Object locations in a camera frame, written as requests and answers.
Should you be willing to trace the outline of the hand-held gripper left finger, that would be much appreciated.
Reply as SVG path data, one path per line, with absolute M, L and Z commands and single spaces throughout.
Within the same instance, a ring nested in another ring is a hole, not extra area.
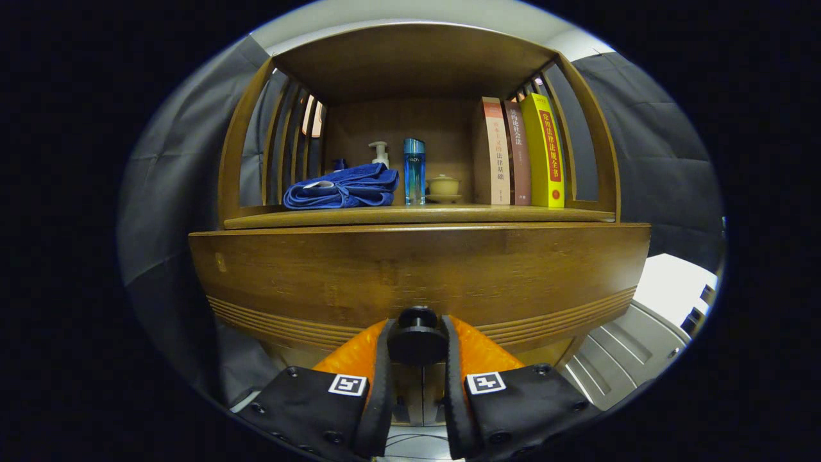
M 308 458 L 383 456 L 394 403 L 387 347 L 394 325 L 375 323 L 311 368 L 288 366 L 238 415 Z

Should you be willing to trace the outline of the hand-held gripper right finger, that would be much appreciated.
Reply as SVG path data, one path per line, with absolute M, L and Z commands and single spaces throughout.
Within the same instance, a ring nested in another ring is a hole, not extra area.
M 444 415 L 464 460 L 547 460 L 603 412 L 548 363 L 525 365 L 472 325 L 441 319 L 448 339 Z

